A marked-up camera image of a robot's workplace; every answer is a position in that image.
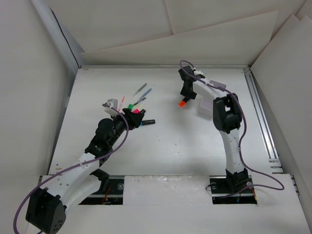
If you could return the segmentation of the orange cap highlighter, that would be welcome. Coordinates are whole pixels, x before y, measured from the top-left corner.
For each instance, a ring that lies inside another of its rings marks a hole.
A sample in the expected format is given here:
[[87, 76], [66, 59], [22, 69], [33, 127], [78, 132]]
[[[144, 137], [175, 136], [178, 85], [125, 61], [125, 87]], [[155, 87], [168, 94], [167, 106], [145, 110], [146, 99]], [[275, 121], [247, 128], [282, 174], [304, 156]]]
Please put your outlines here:
[[184, 97], [183, 100], [178, 104], [179, 107], [183, 108], [189, 100], [189, 97]]

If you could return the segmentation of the blue cap highlighter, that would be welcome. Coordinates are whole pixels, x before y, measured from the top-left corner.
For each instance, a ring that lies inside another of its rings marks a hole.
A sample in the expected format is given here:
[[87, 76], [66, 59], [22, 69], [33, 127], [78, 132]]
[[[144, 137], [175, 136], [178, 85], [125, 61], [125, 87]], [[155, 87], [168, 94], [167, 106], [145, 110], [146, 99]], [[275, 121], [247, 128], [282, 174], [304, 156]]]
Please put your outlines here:
[[155, 124], [156, 123], [156, 120], [155, 119], [149, 119], [149, 120], [143, 120], [141, 122], [141, 126], [145, 126], [145, 125], [152, 125], [152, 124]]

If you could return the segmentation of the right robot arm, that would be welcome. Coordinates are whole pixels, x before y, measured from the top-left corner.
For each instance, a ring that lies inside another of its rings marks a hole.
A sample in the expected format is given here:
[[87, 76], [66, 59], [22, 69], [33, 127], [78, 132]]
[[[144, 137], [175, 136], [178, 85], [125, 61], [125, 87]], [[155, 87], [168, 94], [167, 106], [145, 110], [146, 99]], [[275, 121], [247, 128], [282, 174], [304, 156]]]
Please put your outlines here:
[[226, 177], [221, 184], [225, 186], [222, 198], [239, 194], [252, 187], [248, 169], [241, 155], [239, 129], [246, 119], [236, 94], [228, 91], [226, 85], [217, 81], [207, 81], [202, 72], [191, 66], [179, 69], [183, 87], [180, 94], [184, 97], [181, 107], [197, 95], [209, 100], [212, 105], [212, 119], [221, 134], [226, 155]]

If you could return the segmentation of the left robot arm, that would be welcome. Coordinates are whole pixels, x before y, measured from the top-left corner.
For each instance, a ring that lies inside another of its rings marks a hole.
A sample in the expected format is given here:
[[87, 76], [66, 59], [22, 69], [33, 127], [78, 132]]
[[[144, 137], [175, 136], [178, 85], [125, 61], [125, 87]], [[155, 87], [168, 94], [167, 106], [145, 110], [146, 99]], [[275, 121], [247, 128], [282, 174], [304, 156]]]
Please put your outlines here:
[[113, 145], [119, 137], [138, 128], [146, 112], [104, 107], [112, 114], [98, 123], [95, 136], [76, 163], [48, 178], [49, 185], [39, 185], [29, 196], [25, 219], [45, 234], [56, 234], [69, 212], [89, 195], [107, 191], [109, 175], [100, 167], [117, 151]]

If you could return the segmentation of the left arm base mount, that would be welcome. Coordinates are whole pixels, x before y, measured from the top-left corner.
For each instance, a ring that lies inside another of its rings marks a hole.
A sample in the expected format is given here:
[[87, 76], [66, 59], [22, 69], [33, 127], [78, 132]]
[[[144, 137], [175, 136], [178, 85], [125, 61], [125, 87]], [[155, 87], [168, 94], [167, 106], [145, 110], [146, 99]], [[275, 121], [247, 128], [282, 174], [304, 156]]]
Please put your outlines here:
[[108, 185], [89, 195], [80, 205], [122, 205], [124, 177], [110, 176]]

